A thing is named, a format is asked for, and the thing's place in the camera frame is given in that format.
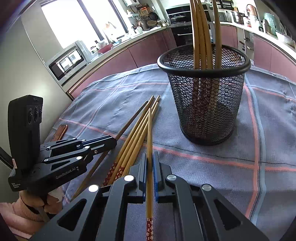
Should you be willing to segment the left hand pink sleeve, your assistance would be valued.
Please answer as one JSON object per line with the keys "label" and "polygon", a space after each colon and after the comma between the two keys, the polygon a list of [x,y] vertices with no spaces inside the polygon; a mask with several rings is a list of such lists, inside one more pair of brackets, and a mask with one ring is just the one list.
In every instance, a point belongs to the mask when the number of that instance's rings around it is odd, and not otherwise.
{"label": "left hand pink sleeve", "polygon": [[16,202],[1,203],[1,220],[13,235],[29,239],[45,224],[37,208],[42,207],[49,215],[55,215],[63,208],[63,196],[62,187],[49,192],[46,201],[27,190],[20,191]]}

